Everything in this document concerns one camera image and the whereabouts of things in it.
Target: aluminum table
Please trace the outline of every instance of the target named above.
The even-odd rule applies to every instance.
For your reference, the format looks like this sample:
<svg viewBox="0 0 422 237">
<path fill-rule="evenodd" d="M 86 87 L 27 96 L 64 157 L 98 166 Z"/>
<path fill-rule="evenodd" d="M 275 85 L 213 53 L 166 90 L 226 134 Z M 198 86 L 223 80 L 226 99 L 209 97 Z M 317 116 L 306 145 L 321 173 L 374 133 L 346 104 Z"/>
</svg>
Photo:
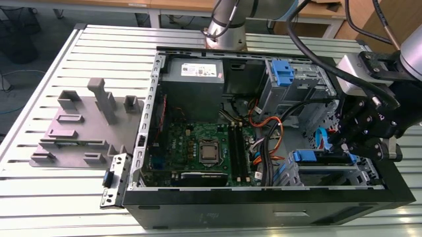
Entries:
<svg viewBox="0 0 422 237">
<path fill-rule="evenodd" d="M 319 56 L 360 52 L 351 40 L 303 38 Z M 75 29 L 0 145 L 0 236 L 422 236 L 422 126 L 400 139 L 397 164 L 417 202 L 343 226 L 279 229 L 146 231 L 126 210 L 100 210 L 103 170 L 32 168 L 30 156 L 48 128 L 63 90 L 91 95 L 90 78 L 106 79 L 115 97 L 146 97 L 157 46 L 205 47 L 198 31 L 88 25 Z M 301 54 L 289 37 L 247 34 L 250 51 Z"/>
</svg>

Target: ram slot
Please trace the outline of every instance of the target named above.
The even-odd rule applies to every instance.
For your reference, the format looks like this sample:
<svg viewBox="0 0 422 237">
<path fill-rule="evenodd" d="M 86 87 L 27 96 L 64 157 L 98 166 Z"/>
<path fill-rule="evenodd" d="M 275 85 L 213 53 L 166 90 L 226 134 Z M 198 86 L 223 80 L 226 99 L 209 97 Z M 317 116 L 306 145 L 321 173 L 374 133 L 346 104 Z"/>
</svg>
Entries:
<svg viewBox="0 0 422 237">
<path fill-rule="evenodd" d="M 238 160 L 238 148 L 237 148 L 237 134 L 235 127 L 229 127 L 229 151 L 230 151 L 230 164 L 231 164 L 231 179 L 241 181 L 239 174 L 239 160 Z"/>
<path fill-rule="evenodd" d="M 243 129 L 242 127 L 235 128 L 235 136 L 237 136 L 237 155 L 239 161 L 239 170 L 241 170 L 241 180 L 242 182 L 247 182 L 247 165 L 246 165 L 246 155 L 245 155 L 245 141 L 243 141 Z"/>
</svg>

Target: power supply label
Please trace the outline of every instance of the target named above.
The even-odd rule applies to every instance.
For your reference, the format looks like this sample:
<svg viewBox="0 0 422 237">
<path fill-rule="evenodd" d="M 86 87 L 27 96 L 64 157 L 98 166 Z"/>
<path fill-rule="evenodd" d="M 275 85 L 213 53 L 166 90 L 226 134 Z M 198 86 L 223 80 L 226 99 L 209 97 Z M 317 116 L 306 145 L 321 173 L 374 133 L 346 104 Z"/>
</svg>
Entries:
<svg viewBox="0 0 422 237">
<path fill-rule="evenodd" d="M 215 64 L 185 63 L 185 64 L 182 64 L 182 76 L 186 76 L 186 77 L 217 77 L 217 65 Z"/>
</svg>

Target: green circuit board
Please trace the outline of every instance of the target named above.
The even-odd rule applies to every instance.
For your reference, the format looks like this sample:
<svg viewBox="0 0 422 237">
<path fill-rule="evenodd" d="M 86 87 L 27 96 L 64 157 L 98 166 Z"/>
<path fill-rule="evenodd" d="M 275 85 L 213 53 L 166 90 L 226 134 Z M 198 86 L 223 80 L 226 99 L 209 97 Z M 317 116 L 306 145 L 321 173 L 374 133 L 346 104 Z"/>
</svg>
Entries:
<svg viewBox="0 0 422 237">
<path fill-rule="evenodd" d="M 171 187 L 171 173 L 174 172 L 218 172 L 229 175 L 227 186 L 254 186 L 249 161 L 249 141 L 254 137 L 254 130 L 243 127 L 245 157 L 250 180 L 238 181 L 231 177 L 229 125 L 214 123 L 173 123 L 167 131 L 166 154 L 153 157 L 150 181 L 159 187 Z M 206 142 L 218 144 L 218 163 L 210 165 L 201 161 L 201 145 Z"/>
</svg>

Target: black wire basket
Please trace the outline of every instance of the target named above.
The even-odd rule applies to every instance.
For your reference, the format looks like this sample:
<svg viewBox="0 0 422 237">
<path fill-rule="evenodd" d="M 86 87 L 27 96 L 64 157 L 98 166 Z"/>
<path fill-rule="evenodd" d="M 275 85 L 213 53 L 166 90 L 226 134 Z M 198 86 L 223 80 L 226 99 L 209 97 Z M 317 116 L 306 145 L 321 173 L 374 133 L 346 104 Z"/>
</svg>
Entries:
<svg viewBox="0 0 422 237">
<path fill-rule="evenodd" d="M 39 56 L 30 35 L 10 20 L 0 20 L 0 51 L 16 64 L 30 63 Z"/>
<path fill-rule="evenodd" d="M 28 7 L 14 7 L 14 6 L 0 6 L 2 11 L 11 20 L 11 22 L 22 27 L 23 31 L 34 35 L 42 31 L 42 26 L 38 18 L 35 17 L 34 8 Z"/>
</svg>

